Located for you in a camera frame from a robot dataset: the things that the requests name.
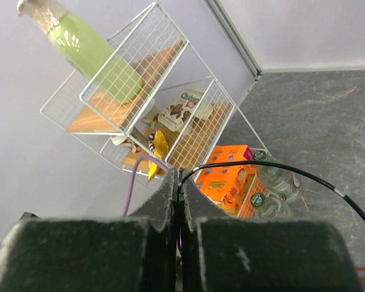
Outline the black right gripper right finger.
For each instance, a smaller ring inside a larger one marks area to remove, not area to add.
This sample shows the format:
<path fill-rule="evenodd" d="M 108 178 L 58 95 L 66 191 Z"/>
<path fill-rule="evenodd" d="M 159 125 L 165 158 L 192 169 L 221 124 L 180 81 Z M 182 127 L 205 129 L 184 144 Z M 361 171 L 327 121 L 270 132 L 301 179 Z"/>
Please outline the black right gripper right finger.
<path fill-rule="evenodd" d="M 362 291 L 340 232 L 322 220 L 226 216 L 179 171 L 184 291 Z"/>

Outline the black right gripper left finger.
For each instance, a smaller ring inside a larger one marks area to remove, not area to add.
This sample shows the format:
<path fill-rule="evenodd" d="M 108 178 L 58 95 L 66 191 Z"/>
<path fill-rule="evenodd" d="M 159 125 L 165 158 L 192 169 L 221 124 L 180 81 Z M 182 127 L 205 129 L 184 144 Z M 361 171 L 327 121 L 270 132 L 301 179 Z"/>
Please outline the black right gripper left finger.
<path fill-rule="evenodd" d="M 0 247 L 0 291 L 174 291 L 176 191 L 159 189 L 120 218 L 18 221 Z"/>

